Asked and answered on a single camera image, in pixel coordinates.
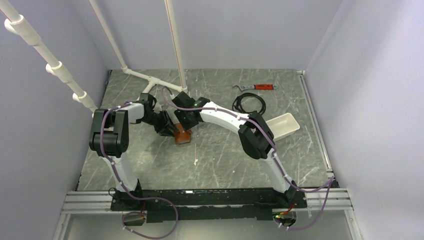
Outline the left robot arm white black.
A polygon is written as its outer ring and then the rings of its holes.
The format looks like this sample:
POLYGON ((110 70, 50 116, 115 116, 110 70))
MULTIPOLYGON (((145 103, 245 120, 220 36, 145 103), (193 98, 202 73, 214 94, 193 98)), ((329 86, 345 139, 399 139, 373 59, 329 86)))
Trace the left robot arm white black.
POLYGON ((128 192, 123 202, 131 210, 143 205, 144 196, 137 192, 141 189, 140 181, 126 153, 130 145, 130 125, 148 124, 164 137, 172 137, 178 130, 165 110, 155 112, 156 103, 153 95, 141 93, 136 101, 127 101, 110 109, 98 108, 93 113, 89 148, 108 165, 116 190, 128 192))

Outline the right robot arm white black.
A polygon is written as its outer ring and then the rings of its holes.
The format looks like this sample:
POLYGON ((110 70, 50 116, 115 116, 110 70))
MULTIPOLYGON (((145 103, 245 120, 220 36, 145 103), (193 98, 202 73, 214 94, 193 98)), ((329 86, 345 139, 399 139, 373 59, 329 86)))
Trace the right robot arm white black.
POLYGON ((245 154, 258 160, 267 173, 276 203, 287 208, 295 201, 296 183, 284 170, 277 155, 274 134, 258 112, 238 113, 204 97, 195 100, 185 92, 174 96, 171 105, 176 108, 174 115, 184 129, 210 123, 238 134, 245 154))

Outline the white plastic tray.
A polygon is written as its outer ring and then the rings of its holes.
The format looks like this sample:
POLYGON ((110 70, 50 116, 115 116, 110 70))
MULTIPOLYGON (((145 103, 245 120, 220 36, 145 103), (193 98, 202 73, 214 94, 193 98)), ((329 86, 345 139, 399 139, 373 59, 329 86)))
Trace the white plastic tray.
POLYGON ((279 141, 300 129, 299 123, 291 113, 285 113, 266 121, 273 133, 273 140, 279 141))

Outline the brown leather card holder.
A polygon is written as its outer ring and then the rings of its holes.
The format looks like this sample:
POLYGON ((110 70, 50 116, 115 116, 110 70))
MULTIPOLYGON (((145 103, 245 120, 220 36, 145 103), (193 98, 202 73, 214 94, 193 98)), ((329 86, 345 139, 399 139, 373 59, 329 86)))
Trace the brown leather card holder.
POLYGON ((185 130, 180 123, 175 124, 174 142, 177 146, 189 144, 192 139, 192 130, 185 130))

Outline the red handled adjustable wrench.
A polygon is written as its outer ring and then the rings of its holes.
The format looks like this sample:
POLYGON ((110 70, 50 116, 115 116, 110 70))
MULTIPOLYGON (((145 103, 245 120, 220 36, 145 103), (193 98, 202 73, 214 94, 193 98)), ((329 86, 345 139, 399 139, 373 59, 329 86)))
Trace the red handled adjustable wrench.
POLYGON ((253 84, 253 85, 233 84, 232 87, 238 88, 240 91, 246 91, 246 90, 276 90, 278 88, 278 86, 274 85, 274 84, 253 84))

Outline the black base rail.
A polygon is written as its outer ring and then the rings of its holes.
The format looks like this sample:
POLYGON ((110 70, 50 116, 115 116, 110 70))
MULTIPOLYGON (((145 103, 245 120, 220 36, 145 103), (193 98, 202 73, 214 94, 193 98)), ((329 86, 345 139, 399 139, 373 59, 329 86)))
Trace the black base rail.
POLYGON ((148 223, 183 220, 256 219, 270 221, 278 210, 305 209, 306 196, 296 191, 291 203, 271 187, 215 189, 140 189, 112 195, 113 212, 143 212, 148 223))

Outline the aluminium frame rails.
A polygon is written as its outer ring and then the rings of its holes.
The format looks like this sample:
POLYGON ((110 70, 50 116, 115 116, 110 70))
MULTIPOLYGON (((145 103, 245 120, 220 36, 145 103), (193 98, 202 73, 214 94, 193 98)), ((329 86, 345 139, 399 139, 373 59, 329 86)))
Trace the aluminium frame rails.
POLYGON ((331 168, 327 150, 311 103, 307 109, 311 117, 320 151, 326 164, 330 185, 314 190, 297 190, 293 187, 287 193, 280 193, 271 187, 225 188, 225 189, 180 189, 146 190, 145 194, 155 198, 154 203, 137 203, 135 199, 107 191, 71 191, 65 202, 54 233, 54 239, 65 238, 69 221, 76 215, 116 214, 122 216, 124 229, 141 223, 170 221, 177 211, 179 221, 256 219, 275 220, 283 229, 296 228, 296 212, 317 213, 312 221, 316 223, 324 211, 342 211, 346 218, 351 237, 362 239, 352 201, 345 188, 339 187, 331 168))

